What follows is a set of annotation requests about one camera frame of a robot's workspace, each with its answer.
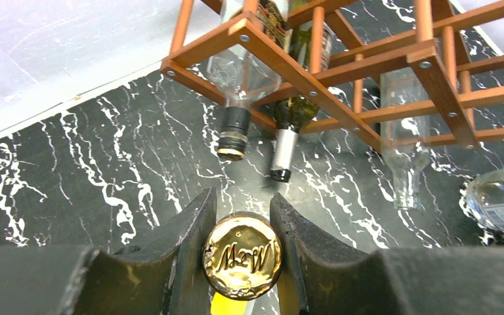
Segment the clear glass bottle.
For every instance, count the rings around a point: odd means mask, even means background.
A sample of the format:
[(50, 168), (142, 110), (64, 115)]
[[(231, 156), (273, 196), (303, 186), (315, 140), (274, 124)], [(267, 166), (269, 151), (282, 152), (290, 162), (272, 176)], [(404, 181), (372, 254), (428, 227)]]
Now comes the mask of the clear glass bottle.
[(504, 169), (478, 175), (465, 194), (467, 205), (488, 229), (504, 232)]

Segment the gold capped wine bottle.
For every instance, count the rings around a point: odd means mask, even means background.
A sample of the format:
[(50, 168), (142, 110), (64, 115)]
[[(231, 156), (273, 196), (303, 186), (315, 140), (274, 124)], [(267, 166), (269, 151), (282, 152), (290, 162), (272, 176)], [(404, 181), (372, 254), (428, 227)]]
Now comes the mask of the gold capped wine bottle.
[(250, 301), (270, 291), (282, 271), (282, 244), (269, 221), (249, 211), (222, 218), (206, 237), (202, 269), (222, 296)]

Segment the silver capped wine bottle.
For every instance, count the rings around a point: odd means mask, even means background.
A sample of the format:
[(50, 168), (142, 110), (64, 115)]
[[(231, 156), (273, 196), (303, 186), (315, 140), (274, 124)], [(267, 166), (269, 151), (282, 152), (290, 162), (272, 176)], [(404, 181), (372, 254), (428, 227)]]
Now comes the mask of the silver capped wine bottle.
[[(311, 53), (312, 22), (293, 28), (289, 56), (309, 70)], [(297, 95), (272, 103), (274, 121), (278, 128), (274, 155), (270, 167), (270, 178), (278, 182), (288, 182), (291, 177), (291, 160), (303, 125), (318, 113), (319, 106), (310, 99)]]

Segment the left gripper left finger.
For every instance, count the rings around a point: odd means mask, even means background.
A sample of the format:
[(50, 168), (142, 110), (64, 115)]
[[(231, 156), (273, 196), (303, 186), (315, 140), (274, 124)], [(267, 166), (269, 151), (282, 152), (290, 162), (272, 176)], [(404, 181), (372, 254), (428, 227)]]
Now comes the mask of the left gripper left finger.
[(137, 244), (0, 246), (0, 314), (208, 314), (203, 244), (217, 214), (208, 188)]

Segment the black capped bottle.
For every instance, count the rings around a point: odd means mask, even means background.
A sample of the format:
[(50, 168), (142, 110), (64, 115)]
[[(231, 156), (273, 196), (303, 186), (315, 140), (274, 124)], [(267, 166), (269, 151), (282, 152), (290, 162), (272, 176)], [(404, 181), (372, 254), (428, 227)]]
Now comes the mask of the black capped bottle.
[[(259, 1), (256, 13), (262, 32), (285, 51), (289, 46), (286, 27), (290, 8), (289, 1)], [(226, 98), (217, 156), (240, 161), (247, 146), (251, 105), (274, 92), (282, 78), (241, 45), (211, 56), (207, 77)]]

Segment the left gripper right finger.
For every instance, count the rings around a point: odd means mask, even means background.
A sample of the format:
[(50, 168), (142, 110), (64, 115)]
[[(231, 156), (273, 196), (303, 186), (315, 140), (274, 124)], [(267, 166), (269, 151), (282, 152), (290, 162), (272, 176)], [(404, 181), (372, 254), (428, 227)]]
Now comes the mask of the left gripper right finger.
[(504, 247), (364, 253), (303, 217), (281, 194), (281, 314), (504, 314)]

